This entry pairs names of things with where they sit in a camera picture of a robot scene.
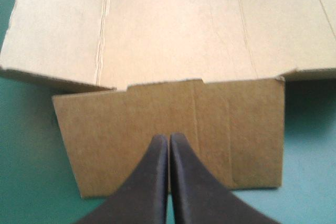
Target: brown cardboard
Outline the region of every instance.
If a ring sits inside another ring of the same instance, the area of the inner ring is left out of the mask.
[[[229,188],[281,185],[283,81],[167,82],[57,95],[53,101],[83,197],[111,194],[151,137],[172,132],[185,133]]]
[[[118,90],[194,78],[273,78],[293,70],[298,73],[293,79],[324,78],[322,69],[335,78],[333,3],[16,0],[0,68],[12,78],[25,73],[21,79],[31,74],[28,80],[39,76],[46,83]]]

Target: cardboard tab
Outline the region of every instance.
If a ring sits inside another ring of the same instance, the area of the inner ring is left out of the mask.
[[[229,188],[281,185],[284,84],[275,79],[166,82],[53,98],[83,197],[129,176],[154,134],[183,132]]]

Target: cardboard edge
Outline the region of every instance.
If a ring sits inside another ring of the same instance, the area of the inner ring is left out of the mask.
[[[16,69],[4,69],[0,66],[0,77],[7,79],[28,82],[32,84],[47,86],[55,89],[65,90],[68,92],[94,92],[102,90],[115,90],[115,88],[108,88],[102,86],[96,86],[94,84],[88,84],[84,82],[76,82],[71,80],[59,79],[41,74],[24,72]]]
[[[284,78],[286,81],[336,79],[336,68],[307,69],[307,70],[300,70],[295,68],[280,74],[278,78]]]

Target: cardboard box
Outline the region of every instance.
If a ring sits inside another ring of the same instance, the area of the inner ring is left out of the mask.
[[[106,196],[134,170],[152,136],[183,132],[229,188],[281,185],[284,82],[201,80],[58,95],[54,106],[83,197]]]
[[[85,197],[116,189],[160,131],[186,133],[231,188],[276,187],[284,91],[274,78],[336,77],[333,3],[16,0],[0,74],[75,92],[120,91],[54,99]],[[186,79],[205,84],[175,82]]]

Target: green floor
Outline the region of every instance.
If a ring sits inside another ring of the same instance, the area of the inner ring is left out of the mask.
[[[0,0],[0,44],[14,1]],[[51,103],[60,93],[0,78],[0,223],[71,223],[102,202],[79,197]],[[283,171],[279,189],[235,194],[282,223],[336,223],[336,81],[286,85]]]

